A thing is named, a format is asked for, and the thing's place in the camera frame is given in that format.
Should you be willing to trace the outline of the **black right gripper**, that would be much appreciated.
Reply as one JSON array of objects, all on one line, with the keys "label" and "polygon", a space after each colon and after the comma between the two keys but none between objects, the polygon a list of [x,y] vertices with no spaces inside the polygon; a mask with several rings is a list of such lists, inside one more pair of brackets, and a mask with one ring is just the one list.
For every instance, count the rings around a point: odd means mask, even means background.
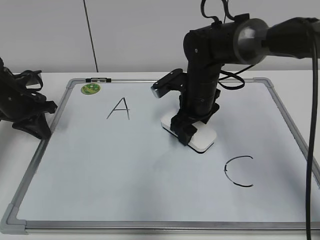
[{"label": "black right gripper", "polygon": [[216,103],[221,91],[216,87],[199,89],[185,88],[179,96],[179,110],[171,118],[170,130],[177,136],[180,143],[188,145],[197,128],[193,123],[202,122],[207,124],[220,106]]}]

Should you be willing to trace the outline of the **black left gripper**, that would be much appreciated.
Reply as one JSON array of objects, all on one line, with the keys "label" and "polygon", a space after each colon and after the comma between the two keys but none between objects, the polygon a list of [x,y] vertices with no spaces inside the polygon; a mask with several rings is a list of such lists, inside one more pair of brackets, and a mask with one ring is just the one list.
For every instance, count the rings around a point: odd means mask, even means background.
[{"label": "black left gripper", "polygon": [[25,70],[13,74],[0,61],[0,119],[14,122],[12,128],[47,140],[52,131],[45,113],[53,114],[58,106],[40,93],[43,88],[41,70]]}]

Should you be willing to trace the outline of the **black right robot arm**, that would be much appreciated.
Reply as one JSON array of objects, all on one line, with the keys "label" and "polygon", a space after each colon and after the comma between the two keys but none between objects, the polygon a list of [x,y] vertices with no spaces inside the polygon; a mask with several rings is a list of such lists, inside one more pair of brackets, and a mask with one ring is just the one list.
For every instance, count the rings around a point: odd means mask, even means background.
[{"label": "black right robot arm", "polygon": [[266,56],[319,57],[319,43],[320,21],[309,17],[295,17],[272,27],[252,18],[189,31],[183,40],[187,71],[171,80],[172,89],[181,93],[171,131],[187,145],[197,132],[194,123],[207,123],[218,111],[217,84],[223,65],[252,66]]}]

